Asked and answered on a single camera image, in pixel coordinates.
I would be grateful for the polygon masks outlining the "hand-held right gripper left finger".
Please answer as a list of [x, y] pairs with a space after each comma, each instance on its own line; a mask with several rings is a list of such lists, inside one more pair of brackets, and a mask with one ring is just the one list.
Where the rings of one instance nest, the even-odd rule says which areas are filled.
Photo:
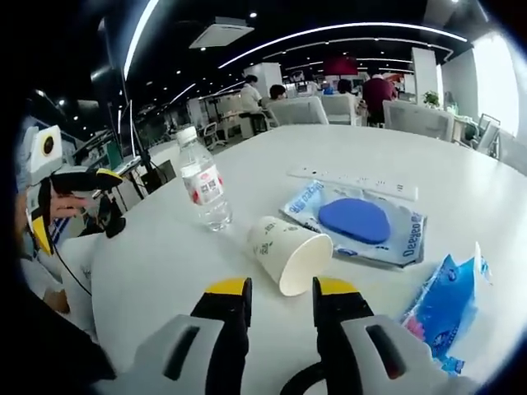
[[135, 394], [239, 394], [249, 351], [252, 280], [210, 285], [189, 315], [148, 337], [133, 362]]

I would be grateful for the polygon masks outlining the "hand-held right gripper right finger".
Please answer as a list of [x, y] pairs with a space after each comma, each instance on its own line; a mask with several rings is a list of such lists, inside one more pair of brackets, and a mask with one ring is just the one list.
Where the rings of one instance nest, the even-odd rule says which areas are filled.
[[313, 279], [318, 370], [329, 394], [438, 394], [431, 350], [401, 324], [374, 314], [358, 289]]

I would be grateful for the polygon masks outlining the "person's left hand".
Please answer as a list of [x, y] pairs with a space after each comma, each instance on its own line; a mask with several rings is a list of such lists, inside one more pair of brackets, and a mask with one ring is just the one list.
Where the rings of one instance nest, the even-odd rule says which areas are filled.
[[51, 220], [71, 218], [79, 215], [88, 204], [89, 201], [83, 197], [53, 194], [49, 204], [49, 217]]

